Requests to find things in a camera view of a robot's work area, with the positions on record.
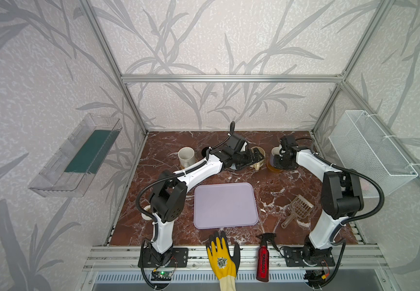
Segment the black mug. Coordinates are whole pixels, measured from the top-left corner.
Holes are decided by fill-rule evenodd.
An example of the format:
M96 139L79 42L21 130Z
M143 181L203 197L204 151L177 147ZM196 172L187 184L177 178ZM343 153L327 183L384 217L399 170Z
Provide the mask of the black mug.
M202 157L203 158L205 158L205 159L207 159L208 158L208 156L209 156L209 154L210 154L210 151L212 150L212 148L211 147L209 147L209 146L207 146L207 147L204 147L202 150L201 150L201 155L202 155Z

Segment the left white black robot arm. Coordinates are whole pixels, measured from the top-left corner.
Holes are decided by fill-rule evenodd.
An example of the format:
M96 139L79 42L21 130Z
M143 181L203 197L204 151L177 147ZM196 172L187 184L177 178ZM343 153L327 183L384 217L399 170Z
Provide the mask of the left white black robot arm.
M176 172L165 170L159 178L139 192L136 209L152 220L153 233L148 246L158 255L173 248L173 224L181 215L186 195L205 179L226 170L242 170L264 159L251 149L245 138L231 132L224 141L207 147L197 163Z

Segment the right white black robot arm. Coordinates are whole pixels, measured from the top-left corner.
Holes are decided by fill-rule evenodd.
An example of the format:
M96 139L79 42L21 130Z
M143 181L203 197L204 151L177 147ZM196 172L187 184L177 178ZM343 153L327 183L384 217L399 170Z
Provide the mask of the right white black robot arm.
M305 254L330 250L332 246L345 243L336 242L335 237L348 223L372 217L385 202L385 194L377 182L353 169L338 166L314 153L307 146L300 146L295 136L280 138L280 152L274 156L274 167L294 170L302 166L322 182L320 202L321 216L305 242ZM360 180L369 182L379 194L377 206L368 213L357 215L365 202Z

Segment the beige yellow mug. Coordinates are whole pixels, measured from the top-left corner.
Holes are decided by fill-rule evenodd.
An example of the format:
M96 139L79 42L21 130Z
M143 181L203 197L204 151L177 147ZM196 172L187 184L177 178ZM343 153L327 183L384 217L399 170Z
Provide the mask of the beige yellow mug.
M266 153L263 148L254 146L251 148L251 152L254 154L255 163L250 165L255 171L260 170L265 162Z

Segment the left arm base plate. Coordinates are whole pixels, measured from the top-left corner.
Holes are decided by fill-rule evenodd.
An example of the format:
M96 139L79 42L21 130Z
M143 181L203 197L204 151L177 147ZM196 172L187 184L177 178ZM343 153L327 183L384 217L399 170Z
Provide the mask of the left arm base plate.
M139 267L177 267L184 268L188 264L189 249L171 247L165 253L159 253L153 247L147 247L140 253Z

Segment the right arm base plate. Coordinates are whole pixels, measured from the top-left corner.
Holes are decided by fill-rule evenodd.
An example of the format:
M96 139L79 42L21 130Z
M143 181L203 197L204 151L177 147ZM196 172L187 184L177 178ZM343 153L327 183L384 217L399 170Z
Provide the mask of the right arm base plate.
M334 267L332 248L315 249L309 246L280 248L281 256L288 267Z

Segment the brown wooden round coaster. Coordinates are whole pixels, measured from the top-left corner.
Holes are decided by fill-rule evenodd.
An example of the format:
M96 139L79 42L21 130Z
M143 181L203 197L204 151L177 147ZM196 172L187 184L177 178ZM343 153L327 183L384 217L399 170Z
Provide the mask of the brown wooden round coaster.
M275 168L275 167L271 164L271 162L270 162L269 160L266 162L266 167L267 167L267 168L268 168L271 172L274 172L274 173L281 173L281 172L283 172L283 170Z

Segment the white mug lavender handle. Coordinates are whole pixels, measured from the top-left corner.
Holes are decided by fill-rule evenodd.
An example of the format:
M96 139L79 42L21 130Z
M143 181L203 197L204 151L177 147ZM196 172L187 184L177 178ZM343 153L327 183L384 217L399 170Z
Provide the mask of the white mug lavender handle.
M274 157L276 155L280 155L280 150L281 150L281 147L280 146L272 148L272 150L271 150L271 156Z

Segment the white speckled mug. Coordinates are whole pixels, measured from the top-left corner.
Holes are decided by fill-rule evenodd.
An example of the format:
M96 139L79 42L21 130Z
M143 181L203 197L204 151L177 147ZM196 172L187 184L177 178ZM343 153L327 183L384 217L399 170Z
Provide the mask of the white speckled mug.
M182 169L188 168L197 162L195 151L191 147L183 147L178 151L178 159Z

